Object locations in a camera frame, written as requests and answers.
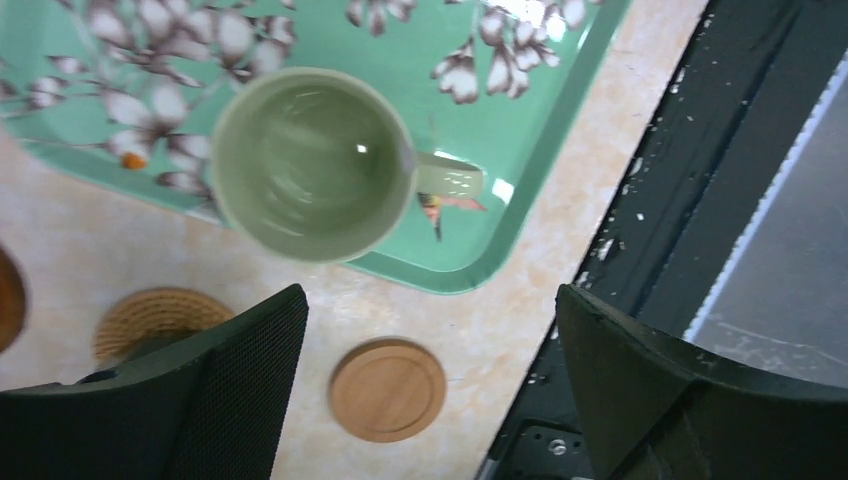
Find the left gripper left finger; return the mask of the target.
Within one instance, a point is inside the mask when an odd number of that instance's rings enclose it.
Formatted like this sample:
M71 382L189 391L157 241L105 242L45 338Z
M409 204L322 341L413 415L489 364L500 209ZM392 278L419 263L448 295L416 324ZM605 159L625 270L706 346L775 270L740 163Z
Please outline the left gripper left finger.
M291 285L74 384L1 395L5 479L267 479L309 305Z

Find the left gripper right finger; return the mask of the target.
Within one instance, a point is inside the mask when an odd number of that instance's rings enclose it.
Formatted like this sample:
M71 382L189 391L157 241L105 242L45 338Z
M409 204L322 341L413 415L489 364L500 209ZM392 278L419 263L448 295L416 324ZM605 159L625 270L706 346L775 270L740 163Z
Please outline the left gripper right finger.
M847 392L753 368L563 285L559 339L598 479L843 479Z

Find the light woven rattan coaster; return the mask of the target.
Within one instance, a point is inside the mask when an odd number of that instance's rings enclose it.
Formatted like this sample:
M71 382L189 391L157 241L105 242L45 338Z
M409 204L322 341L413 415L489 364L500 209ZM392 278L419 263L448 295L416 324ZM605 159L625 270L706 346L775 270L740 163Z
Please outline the light woven rattan coaster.
M195 290L157 287L138 291L102 316L93 335L93 358L99 363L123 360L144 342L185 337L234 316L230 307Z
M447 377L438 358L402 337L357 345L336 364L327 387L334 420L360 440L383 444L428 428L446 395Z

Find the brown wooden coaster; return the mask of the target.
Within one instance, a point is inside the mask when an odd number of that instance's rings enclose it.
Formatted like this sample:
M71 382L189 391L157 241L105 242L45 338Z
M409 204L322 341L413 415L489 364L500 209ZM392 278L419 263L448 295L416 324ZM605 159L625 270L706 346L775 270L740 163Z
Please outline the brown wooden coaster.
M1 248L1 352L6 351L24 330L27 308L21 272L14 259Z

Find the green floral serving tray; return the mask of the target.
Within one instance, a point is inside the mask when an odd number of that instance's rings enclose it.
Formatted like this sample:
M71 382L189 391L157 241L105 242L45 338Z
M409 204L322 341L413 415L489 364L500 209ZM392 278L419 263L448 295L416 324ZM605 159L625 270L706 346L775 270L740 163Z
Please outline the green floral serving tray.
M628 10L625 1L5 1L1 118L80 179L214 224L213 124L283 67L356 76L417 146L485 175L416 197L359 270L439 294L505 262Z

